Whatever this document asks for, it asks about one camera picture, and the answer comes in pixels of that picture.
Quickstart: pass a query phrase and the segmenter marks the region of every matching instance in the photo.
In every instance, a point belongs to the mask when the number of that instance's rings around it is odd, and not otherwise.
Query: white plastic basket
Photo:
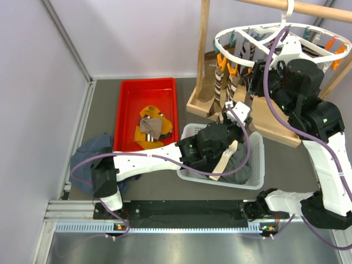
[[[199,130],[205,128],[204,124],[188,124],[185,126],[181,139],[198,134]],[[254,132],[249,137],[251,144],[251,156],[249,165],[252,168],[252,175],[245,184],[223,183],[212,179],[197,179],[189,177],[189,171],[186,169],[178,170],[177,175],[183,180],[192,182],[206,183],[220,186],[227,186],[239,189],[258,190],[263,187],[265,176],[265,159],[263,137],[258,132]]]

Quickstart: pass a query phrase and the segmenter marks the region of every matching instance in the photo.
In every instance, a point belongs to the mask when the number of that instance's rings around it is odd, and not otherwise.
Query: beige strap
[[[221,159],[219,160],[218,164],[216,165],[215,169],[213,170],[213,173],[223,173],[227,163],[229,162],[229,159],[233,155],[233,153],[236,152],[237,150],[237,145],[238,142],[234,140],[232,144],[229,146],[228,149],[226,149],[221,156]],[[209,176],[210,179],[212,180],[218,180],[221,176]]]

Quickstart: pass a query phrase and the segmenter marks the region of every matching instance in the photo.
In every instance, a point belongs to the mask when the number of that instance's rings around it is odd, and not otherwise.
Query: orange clothespin
[[[235,76],[237,74],[237,64],[236,64],[235,68],[231,68],[231,65],[228,63],[227,68],[228,68],[231,76]]]
[[[337,35],[333,36],[332,39],[330,39],[328,41],[328,43],[326,44],[325,50],[329,51],[331,49],[332,45],[334,45],[336,39],[337,39]]]
[[[343,53],[347,50],[347,42],[343,43],[337,51],[335,51],[335,54],[340,54],[340,53]],[[332,70],[336,70],[337,67],[339,67],[340,63],[342,62],[343,59],[337,59],[337,60],[334,60],[331,64],[331,69]]]
[[[222,59],[221,58],[221,54],[219,53],[218,56],[217,56],[217,59],[218,59],[218,64],[221,67],[221,71],[223,72],[225,70],[225,67],[226,67],[227,58],[224,57],[224,59]]]

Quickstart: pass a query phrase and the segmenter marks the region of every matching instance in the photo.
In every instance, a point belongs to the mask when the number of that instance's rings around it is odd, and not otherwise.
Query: wooden pole
[[[237,0],[238,2],[257,4],[258,6],[271,7],[287,10],[287,0]],[[347,23],[352,23],[352,12],[321,5],[307,4],[295,1],[295,13],[312,15],[314,17],[327,18]]]
[[[347,75],[347,73],[352,70],[352,53],[349,54],[345,62],[340,65],[334,75],[329,79],[329,82],[324,89],[320,92],[320,98],[323,100],[337,87],[339,82]]]
[[[200,19],[200,39],[199,39],[199,49],[198,49],[198,65],[197,65],[197,83],[196,83],[196,97],[202,89],[203,83],[203,67],[204,67],[204,53],[205,53],[205,43],[207,40],[208,31],[208,18],[209,18],[209,6],[210,0],[202,0],[202,10]]]

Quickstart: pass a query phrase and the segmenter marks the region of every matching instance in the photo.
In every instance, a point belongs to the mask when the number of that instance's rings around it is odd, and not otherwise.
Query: white hook
[[[295,8],[295,0],[287,0],[288,2],[288,7],[287,7],[287,12],[284,13],[283,11],[281,11],[281,22],[280,22],[280,27],[277,29],[276,32],[274,32],[273,34],[271,34],[269,37],[259,41],[259,43],[261,44],[265,44],[268,43],[270,40],[275,39],[275,37],[279,34],[279,32],[281,31],[281,29],[283,29],[286,25],[286,20],[292,15],[293,13],[293,9]]]

